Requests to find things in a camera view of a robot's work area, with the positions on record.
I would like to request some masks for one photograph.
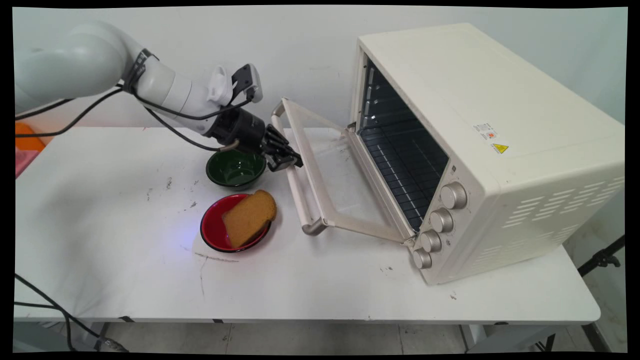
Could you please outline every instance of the green bowl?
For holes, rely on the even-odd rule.
[[[258,180],[266,167],[266,160],[256,154],[216,152],[207,161],[207,176],[220,186],[244,190]]]

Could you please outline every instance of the orange object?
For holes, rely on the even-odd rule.
[[[16,134],[33,134],[33,130],[27,125],[21,122],[15,123],[15,133]],[[35,150],[42,151],[44,150],[44,143],[40,138],[16,138],[15,146],[24,151]]]

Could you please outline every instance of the toast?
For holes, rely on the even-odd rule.
[[[258,236],[276,218],[276,202],[270,193],[258,190],[222,215],[231,247],[236,249]]]

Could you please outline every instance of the oven door handle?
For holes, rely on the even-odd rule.
[[[284,104],[282,104],[281,100],[271,113],[271,123],[276,128],[276,130],[278,130],[282,134],[282,136],[285,135],[284,129],[282,128],[282,123],[280,122],[280,116],[284,112]],[[300,225],[302,225],[302,231],[307,235],[318,235],[319,233],[324,231],[328,225],[325,223],[322,217],[319,217],[316,221],[313,221],[311,219],[311,215],[309,215],[309,208],[307,206],[307,200],[305,199],[304,193],[302,192],[302,187],[300,186],[300,182],[298,181],[296,168],[294,166],[289,166],[285,169],[285,172],[287,172],[289,186],[291,187],[291,194],[293,195],[293,202],[296,205],[298,218],[300,218]]]

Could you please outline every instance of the table leg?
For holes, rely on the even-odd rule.
[[[555,334],[564,326],[496,325],[487,335],[483,325],[462,325],[467,353],[519,352]]]

